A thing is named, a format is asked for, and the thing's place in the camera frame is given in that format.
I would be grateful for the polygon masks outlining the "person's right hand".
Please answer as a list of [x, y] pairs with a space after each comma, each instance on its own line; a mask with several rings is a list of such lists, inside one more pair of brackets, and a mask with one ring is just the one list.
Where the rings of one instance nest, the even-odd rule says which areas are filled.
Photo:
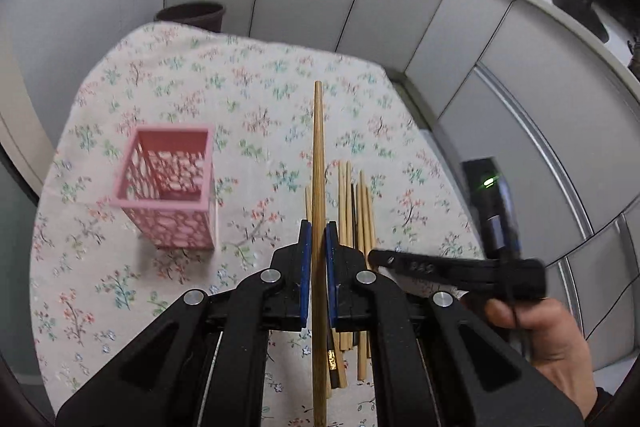
[[518, 321], [530, 334], [530, 363], [572, 400], [586, 418], [597, 402], [590, 349], [578, 325], [562, 303], [546, 298], [539, 303], [518, 303], [511, 309], [489, 299], [485, 313], [492, 324], [515, 329]]

